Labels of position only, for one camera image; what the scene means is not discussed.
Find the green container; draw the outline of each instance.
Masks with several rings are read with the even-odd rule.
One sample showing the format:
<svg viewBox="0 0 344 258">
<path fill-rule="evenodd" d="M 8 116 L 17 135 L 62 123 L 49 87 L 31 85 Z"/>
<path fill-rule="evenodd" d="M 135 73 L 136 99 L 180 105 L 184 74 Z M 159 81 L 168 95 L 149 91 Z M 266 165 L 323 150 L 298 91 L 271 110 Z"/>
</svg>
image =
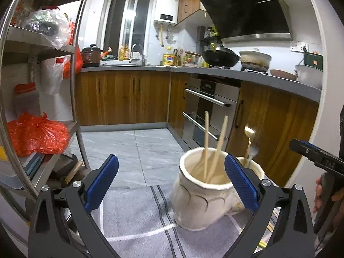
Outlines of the green container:
<svg viewBox="0 0 344 258">
<path fill-rule="evenodd" d="M 304 54 L 304 64 L 318 68 L 319 70 L 324 69 L 324 64 L 323 64 L 323 56 L 319 54 L 314 54 L 314 53 L 305 53 Z"/>
</svg>

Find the water heater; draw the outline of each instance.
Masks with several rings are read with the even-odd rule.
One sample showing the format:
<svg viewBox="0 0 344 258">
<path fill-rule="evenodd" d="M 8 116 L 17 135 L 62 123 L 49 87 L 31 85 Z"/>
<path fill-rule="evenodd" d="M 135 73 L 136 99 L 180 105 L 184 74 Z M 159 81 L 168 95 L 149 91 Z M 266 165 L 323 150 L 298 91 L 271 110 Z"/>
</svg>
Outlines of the water heater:
<svg viewBox="0 0 344 258">
<path fill-rule="evenodd" d="M 154 23 L 177 25 L 179 0 L 157 0 Z"/>
</svg>

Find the window frame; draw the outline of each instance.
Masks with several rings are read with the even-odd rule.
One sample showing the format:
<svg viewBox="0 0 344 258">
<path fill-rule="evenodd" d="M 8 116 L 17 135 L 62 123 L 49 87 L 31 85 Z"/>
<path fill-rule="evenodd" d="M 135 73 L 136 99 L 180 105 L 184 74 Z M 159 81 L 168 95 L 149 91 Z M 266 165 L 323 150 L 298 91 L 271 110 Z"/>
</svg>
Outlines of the window frame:
<svg viewBox="0 0 344 258">
<path fill-rule="evenodd" d="M 105 11 L 105 15 L 104 15 L 103 27 L 101 29 L 100 47 L 103 48 L 103 49 L 104 49 L 105 31 L 106 31 L 106 26 L 107 26 L 107 21 L 108 21 L 108 15 L 109 15 L 109 11 L 110 11 L 111 1 L 112 0 L 108 0 L 107 1 L 106 11 Z M 136 11 L 137 2 L 138 2 L 138 0 L 135 0 L 134 11 Z M 147 55 L 147 52 L 148 52 L 148 42 L 149 42 L 149 32 L 150 32 L 152 10 L 153 10 L 153 2 L 154 2 L 154 0 L 149 0 L 148 13 L 147 13 L 147 21 L 146 21 L 146 30 L 145 30 L 145 34 L 144 34 L 144 45 L 143 45 L 143 54 L 144 55 Z M 128 4 L 129 4 L 129 0 L 126 0 L 125 5 L 124 5 L 124 10 L 126 10 L 128 8 Z M 122 23 L 121 23 L 121 30 L 120 30 L 120 35 L 119 35 L 118 47 L 121 46 L 122 41 L 123 41 L 125 19 L 126 19 L 126 17 L 125 17 L 125 15 L 123 15 Z M 130 48 L 130 51 L 131 51 L 131 48 L 132 48 L 132 45 L 133 45 L 132 44 L 132 36 L 133 36 L 133 32 L 134 32 L 134 23 L 135 23 L 135 19 L 131 22 L 131 25 L 130 25 L 130 35 L 129 35 L 129 48 Z"/>
</svg>

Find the faucet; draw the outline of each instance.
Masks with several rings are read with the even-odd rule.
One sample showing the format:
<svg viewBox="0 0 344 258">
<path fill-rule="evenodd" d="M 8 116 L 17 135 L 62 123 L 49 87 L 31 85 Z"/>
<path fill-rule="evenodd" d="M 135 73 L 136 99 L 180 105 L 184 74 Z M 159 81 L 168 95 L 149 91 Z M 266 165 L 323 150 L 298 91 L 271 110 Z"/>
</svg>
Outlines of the faucet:
<svg viewBox="0 0 344 258">
<path fill-rule="evenodd" d="M 131 48 L 131 57 L 130 57 L 130 60 L 129 60 L 129 63 L 132 62 L 132 57 L 133 57 L 133 49 L 135 46 L 139 45 L 141 47 L 141 52 L 142 52 L 142 66 L 145 66 L 146 65 L 146 62 L 144 60 L 144 55 L 143 55 L 143 46 L 141 44 L 134 44 Z"/>
</svg>

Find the oven handle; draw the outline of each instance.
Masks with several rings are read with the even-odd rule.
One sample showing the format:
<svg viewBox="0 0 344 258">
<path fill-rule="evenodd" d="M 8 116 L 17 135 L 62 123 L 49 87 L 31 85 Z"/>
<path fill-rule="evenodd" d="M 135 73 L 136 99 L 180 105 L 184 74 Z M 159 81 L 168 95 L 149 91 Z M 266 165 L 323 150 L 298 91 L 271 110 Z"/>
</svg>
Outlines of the oven handle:
<svg viewBox="0 0 344 258">
<path fill-rule="evenodd" d="M 203 95 L 203 94 L 201 94 L 201 93 L 198 93 L 198 92 L 196 92 L 196 91 L 193 91 L 193 90 L 190 90 L 190 89 L 185 89 L 185 91 L 186 92 L 188 92 L 188 93 L 190 93 L 190 94 L 192 94 L 192 95 L 195 95 L 195 96 L 198 96 L 198 97 L 200 97 L 200 98 L 202 98 L 202 99 L 205 99 L 205 100 L 207 100 L 207 101 L 209 101 L 209 102 L 212 102 L 212 103 L 214 103 L 214 104 L 217 104 L 217 105 L 219 105 L 219 106 L 221 106 L 221 107 L 230 107 L 232 104 L 228 104 L 228 103 L 224 103 L 224 102 L 221 102 L 221 101 L 219 101 L 219 100 L 216 100 L 216 99 L 214 99 L 214 98 L 211 98 L 211 97 L 208 97 L 208 96 L 206 96 L 206 95 Z"/>
<path fill-rule="evenodd" d="M 192 119 L 191 116 L 183 112 L 183 116 L 185 116 L 188 120 L 190 120 L 195 126 L 200 128 L 205 133 L 205 128 L 199 124 L 196 120 Z M 211 132 L 208 132 L 209 136 L 211 136 L 214 140 L 218 141 L 218 137 L 214 136 Z"/>
</svg>

